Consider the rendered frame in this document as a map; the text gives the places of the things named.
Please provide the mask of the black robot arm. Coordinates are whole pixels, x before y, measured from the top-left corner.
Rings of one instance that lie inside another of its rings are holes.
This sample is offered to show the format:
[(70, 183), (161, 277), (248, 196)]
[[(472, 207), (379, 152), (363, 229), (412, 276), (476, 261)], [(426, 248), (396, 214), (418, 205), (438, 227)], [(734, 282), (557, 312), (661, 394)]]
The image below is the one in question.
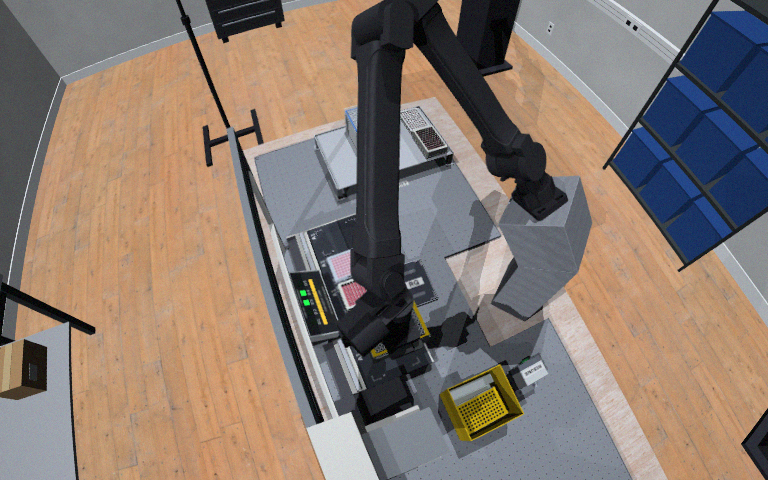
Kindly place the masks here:
[(521, 134), (507, 116), (437, 1), (383, 0), (352, 22), (358, 112), (350, 269), (353, 280), (367, 291), (335, 324), (345, 348), (352, 346), (363, 357), (380, 342), (401, 335), (402, 326), (389, 325), (406, 323), (414, 304), (404, 282), (398, 212), (401, 78), (413, 36), (481, 135), (488, 171), (500, 181), (515, 178), (513, 200), (537, 221), (568, 202), (545, 172), (544, 147), (530, 134)]

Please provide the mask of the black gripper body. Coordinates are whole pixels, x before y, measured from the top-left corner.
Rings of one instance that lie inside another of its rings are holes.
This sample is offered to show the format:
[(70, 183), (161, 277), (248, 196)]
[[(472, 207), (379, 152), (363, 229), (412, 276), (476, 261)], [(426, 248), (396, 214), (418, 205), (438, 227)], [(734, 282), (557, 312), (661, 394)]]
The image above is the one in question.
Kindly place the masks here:
[[(410, 352), (413, 352), (413, 346), (411, 342), (414, 342), (416, 340), (420, 339), (420, 332), (416, 326), (416, 323), (411, 316), (411, 318), (404, 324), (393, 326), (389, 325), (391, 327), (399, 327), (402, 326), (402, 334), (398, 337), (395, 337), (393, 339), (390, 339), (388, 341), (383, 341), (385, 344), (385, 347), (388, 351), (388, 354), (391, 359), (396, 359), (398, 357), (401, 357), (403, 355), (406, 355)], [(407, 344), (408, 343), (408, 344)], [(403, 346), (402, 346), (403, 345)], [(401, 346), (401, 347), (400, 347)]]

